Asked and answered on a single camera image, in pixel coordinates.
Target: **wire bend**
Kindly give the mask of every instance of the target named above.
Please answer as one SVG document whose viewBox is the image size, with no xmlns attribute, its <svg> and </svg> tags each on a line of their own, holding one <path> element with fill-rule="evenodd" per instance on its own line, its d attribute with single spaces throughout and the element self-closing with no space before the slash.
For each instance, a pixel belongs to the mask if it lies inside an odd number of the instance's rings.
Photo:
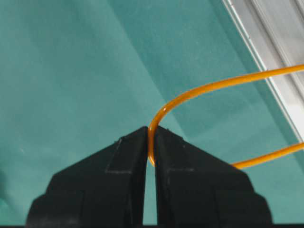
<svg viewBox="0 0 304 228">
<path fill-rule="evenodd" d="M 276 70 L 263 71 L 263 72 L 258 72 L 258 73 L 243 75 L 243 76 L 237 76 L 237 77 L 228 78 L 228 79 L 224 79 L 221 81 L 199 86 L 197 88 L 189 90 L 189 91 L 177 96 L 176 98 L 172 99 L 158 111 L 158 113 L 154 116 L 154 118 L 152 119 L 152 121 L 150 123 L 149 130 L 148 130 L 148 158 L 150 160 L 150 163 L 153 166 L 155 166 L 153 147 L 154 147 L 154 135 L 155 135 L 157 126 L 160 123 L 160 121 L 162 120 L 162 118 L 176 106 L 180 105 L 181 103 L 183 103 L 189 99 L 197 97 L 201 94 L 209 93 L 209 92 L 219 90 L 222 88 L 226 88 L 229 86 L 235 86 L 235 85 L 239 85 L 239 84 L 243 84 L 243 83 L 254 82 L 254 81 L 272 77 L 272 76 L 290 74 L 290 73 L 303 71 L 303 70 L 304 70 L 304 64 L 280 68 L 280 69 L 276 69 Z M 279 151 L 276 151 L 273 153 L 269 153 L 269 154 L 266 154 L 266 155 L 263 155 L 263 156 L 260 156 L 257 158 L 237 162 L 237 163 L 234 163 L 233 165 L 239 169 L 247 168 L 247 167 L 251 167 L 251 166 L 254 166 L 257 164 L 261 164 L 261 163 L 279 158 L 281 156 L 287 155 L 289 153 L 293 153 L 293 152 L 298 151 L 303 148 L 304 148 L 304 143 L 300 143 L 300 144 L 290 146 L 285 149 L 282 149 L 282 150 L 279 150 Z"/>
</svg>

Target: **teal cloth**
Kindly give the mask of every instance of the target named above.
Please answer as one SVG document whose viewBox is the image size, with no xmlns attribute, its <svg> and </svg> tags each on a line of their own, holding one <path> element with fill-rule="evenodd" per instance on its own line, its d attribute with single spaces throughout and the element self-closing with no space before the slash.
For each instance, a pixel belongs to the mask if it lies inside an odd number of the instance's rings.
<svg viewBox="0 0 304 228">
<path fill-rule="evenodd" d="M 220 0 L 2 0 L 0 50 L 1 225 L 24 224 L 53 173 L 173 97 L 258 70 Z M 264 81 L 195 98 L 161 125 L 227 162 L 296 143 Z M 304 222 L 303 161 L 246 169 L 275 223 Z M 151 165 L 144 223 L 156 224 Z"/>
</svg>

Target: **green fabric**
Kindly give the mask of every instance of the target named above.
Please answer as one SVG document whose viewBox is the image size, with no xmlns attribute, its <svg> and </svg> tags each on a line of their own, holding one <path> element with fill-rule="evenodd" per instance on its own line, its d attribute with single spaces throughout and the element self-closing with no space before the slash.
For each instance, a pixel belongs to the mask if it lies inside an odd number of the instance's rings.
<svg viewBox="0 0 304 228">
<path fill-rule="evenodd" d="M 2 225 L 24 224 L 54 172 L 176 95 L 258 70 L 220 0 L 3 0 L 0 50 Z M 264 81 L 195 98 L 161 125 L 227 162 L 296 142 Z M 303 165 L 298 153 L 246 170 L 276 223 L 304 222 Z M 150 165 L 144 223 L 156 223 Z"/>
</svg>

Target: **cable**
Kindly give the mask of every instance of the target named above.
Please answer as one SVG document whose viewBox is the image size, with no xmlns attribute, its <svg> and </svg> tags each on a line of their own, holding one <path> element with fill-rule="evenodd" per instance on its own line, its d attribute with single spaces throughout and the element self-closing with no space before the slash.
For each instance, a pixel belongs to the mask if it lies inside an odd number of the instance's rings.
<svg viewBox="0 0 304 228">
<path fill-rule="evenodd" d="M 192 90 L 189 90 L 189 91 L 177 96 L 173 100 L 169 101 L 165 106 L 163 106 L 158 111 L 158 113 L 154 116 L 154 118 L 152 119 L 152 121 L 150 123 L 149 130 L 148 130 L 148 157 L 149 157 L 150 163 L 153 166 L 155 166 L 153 147 L 154 147 L 154 135 L 155 135 L 155 131 L 156 131 L 156 128 L 157 128 L 158 124 L 160 123 L 162 118 L 169 111 L 171 111 L 173 108 L 180 105 L 184 101 L 192 99 L 194 97 L 197 97 L 201 94 L 205 94 L 205 93 L 212 92 L 212 91 L 215 91 L 215 90 L 219 90 L 219 89 L 222 89 L 222 88 L 226 88 L 226 87 L 229 87 L 229 86 L 235 86 L 235 85 L 239 85 L 239 84 L 242 84 L 242 83 L 257 81 L 257 80 L 264 79 L 264 78 L 267 78 L 267 77 L 290 74 L 290 73 L 303 71 L 303 70 L 304 70 L 304 64 L 297 65 L 297 66 L 285 67 L 285 68 L 276 69 L 276 70 L 258 72 L 258 73 L 253 73 L 253 74 L 243 75 L 243 76 L 238 76 L 238 77 L 233 77 L 233 78 L 228 78 L 228 79 L 224 79 L 224 80 L 217 81 L 217 82 L 214 82 L 214 83 L 199 86 L 197 88 L 194 88 Z M 251 159 L 251 160 L 247 160 L 247 161 L 244 161 L 244 162 L 246 164 L 250 164 L 250 166 L 260 164 L 260 163 L 263 163 L 263 162 L 266 162 L 266 161 L 269 161 L 269 160 L 279 158 L 283 155 L 295 152 L 295 150 L 293 148 L 296 148 L 296 151 L 297 151 L 297 150 L 303 149 L 304 145 L 303 145 L 303 143 L 301 143 L 301 144 L 298 144 L 298 145 L 295 145 L 295 146 L 287 147 L 287 148 L 285 148 L 281 151 L 266 154 L 264 156 L 254 158 L 254 159 Z M 240 166 L 240 169 L 245 168 L 245 167 L 249 167 L 249 166 L 246 166 L 246 165 L 243 166 L 243 162 L 238 162 L 235 165 Z"/>
<path fill-rule="evenodd" d="M 281 149 L 281 150 L 278 150 L 278 151 L 275 151 L 272 153 L 264 154 L 264 155 L 256 157 L 256 158 L 252 158 L 252 159 L 245 160 L 245 161 L 240 161 L 240 162 L 232 164 L 232 166 L 234 166 L 238 169 L 244 169 L 244 168 L 252 167 L 255 165 L 262 164 L 264 162 L 268 162 L 268 161 L 280 158 L 280 157 L 288 155 L 290 153 L 297 152 L 301 149 L 304 149 L 304 142 L 293 145 L 293 146 L 289 146 L 287 148 L 284 148 L 284 149 Z"/>
</svg>

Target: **orange wire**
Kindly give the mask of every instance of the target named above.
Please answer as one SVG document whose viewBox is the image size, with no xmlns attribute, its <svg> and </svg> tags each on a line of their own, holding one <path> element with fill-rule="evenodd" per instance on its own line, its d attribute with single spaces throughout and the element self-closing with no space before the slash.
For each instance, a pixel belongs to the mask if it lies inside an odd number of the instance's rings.
<svg viewBox="0 0 304 228">
<path fill-rule="evenodd" d="M 255 165 L 258 165 L 258 164 L 262 164 L 264 162 L 274 160 L 276 158 L 280 158 L 280 157 L 288 155 L 290 153 L 297 152 L 301 149 L 304 149 L 304 142 L 293 145 L 293 146 L 289 146 L 287 148 L 284 148 L 284 149 L 281 149 L 281 150 L 278 150 L 278 151 L 275 151 L 275 152 L 272 152 L 272 153 L 264 154 L 264 155 L 256 157 L 256 158 L 236 162 L 232 165 L 234 167 L 238 168 L 238 169 L 244 169 L 244 168 L 252 167 L 252 166 L 255 166 Z"/>
<path fill-rule="evenodd" d="M 148 157 L 149 157 L 150 163 L 153 166 L 155 166 L 153 147 L 154 147 L 154 135 L 155 135 L 155 131 L 157 129 L 158 124 L 169 111 L 171 111 L 173 108 L 180 105 L 184 101 L 197 97 L 201 94 L 205 94 L 205 93 L 219 90 L 222 88 L 226 88 L 229 86 L 235 86 L 235 85 L 239 85 L 242 83 L 253 82 L 253 81 L 257 81 L 257 80 L 272 77 L 272 76 L 290 74 L 290 73 L 303 71 L 303 70 L 304 70 L 304 64 L 285 67 L 285 68 L 276 69 L 276 70 L 258 72 L 258 73 L 253 73 L 253 74 L 243 75 L 243 76 L 238 76 L 238 77 L 233 77 L 233 78 L 228 78 L 228 79 L 224 79 L 224 80 L 217 81 L 214 83 L 202 85 L 200 87 L 194 88 L 192 90 L 189 90 L 189 91 L 177 96 L 173 100 L 169 101 L 165 106 L 163 106 L 158 111 L 158 113 L 155 115 L 155 117 L 153 118 L 153 120 L 150 123 L 149 130 L 148 130 Z M 297 150 L 304 148 L 304 145 L 302 143 L 298 144 L 296 146 L 298 146 L 298 147 L 296 147 Z M 291 147 L 287 147 L 287 148 L 283 149 L 283 151 L 284 151 L 283 155 L 295 152 L 293 150 L 294 147 L 295 146 L 291 146 Z M 251 164 L 250 166 L 253 166 L 255 164 L 260 164 L 260 163 L 283 156 L 279 152 L 280 151 L 271 153 L 271 154 L 267 154 L 267 155 L 264 155 L 264 156 L 261 156 L 258 158 L 254 158 L 254 159 L 251 159 L 248 161 L 244 161 L 244 162 L 246 162 L 246 164 Z"/>
</svg>

